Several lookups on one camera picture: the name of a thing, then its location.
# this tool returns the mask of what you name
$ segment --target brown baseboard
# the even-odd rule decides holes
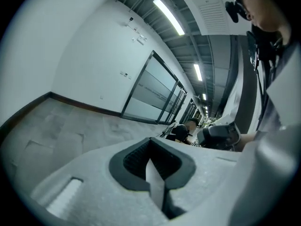
[[[99,108],[99,107],[96,107],[96,106],[93,106],[93,105],[88,105],[88,104],[85,104],[85,103],[82,103],[82,102],[72,100],[72,99],[69,99],[67,97],[58,95],[58,94],[53,93],[53,92],[50,93],[49,97],[53,98],[54,100],[58,100],[58,101],[61,101],[63,103],[66,103],[66,104],[69,104],[69,105],[72,105],[72,106],[75,106],[75,107],[78,107],[78,108],[82,108],[82,109],[85,109],[85,110],[94,111],[94,112],[98,112],[98,113],[102,113],[102,114],[106,114],[106,115],[117,116],[117,117],[121,116],[121,113],[119,113],[119,112],[102,109],[102,108]]]
[[[40,96],[39,98],[31,101],[22,109],[13,114],[1,127],[0,127],[0,145],[4,141],[5,137],[11,132],[11,130],[20,122],[25,115],[32,111],[36,106],[48,99],[50,92]]]

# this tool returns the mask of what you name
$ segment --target glasses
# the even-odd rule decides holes
[[[245,6],[243,5],[242,0],[235,0],[234,1],[234,5],[237,8],[237,12],[246,20],[250,21],[250,17],[249,17],[249,12],[248,10],[245,8]]]

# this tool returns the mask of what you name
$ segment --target ceiling light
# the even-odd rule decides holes
[[[179,35],[184,35],[184,30],[182,29],[179,22],[176,20],[174,15],[169,11],[169,9],[165,6],[165,4],[161,0],[154,0],[154,4],[165,14],[168,20],[172,23],[174,28],[177,30]]]
[[[199,65],[194,65],[194,68],[196,69],[197,76],[198,76],[198,80],[199,80],[199,81],[203,81],[202,75],[201,75],[201,71],[200,71],[200,69],[199,69]]]

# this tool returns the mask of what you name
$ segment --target hallway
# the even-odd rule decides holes
[[[47,99],[10,132],[0,154],[10,181],[29,194],[40,181],[83,153],[155,137],[165,128]]]

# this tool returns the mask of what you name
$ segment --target tiled floor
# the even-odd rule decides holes
[[[25,193],[77,156],[139,137],[155,137],[166,126],[129,121],[48,99],[7,136],[1,160],[11,182]]]

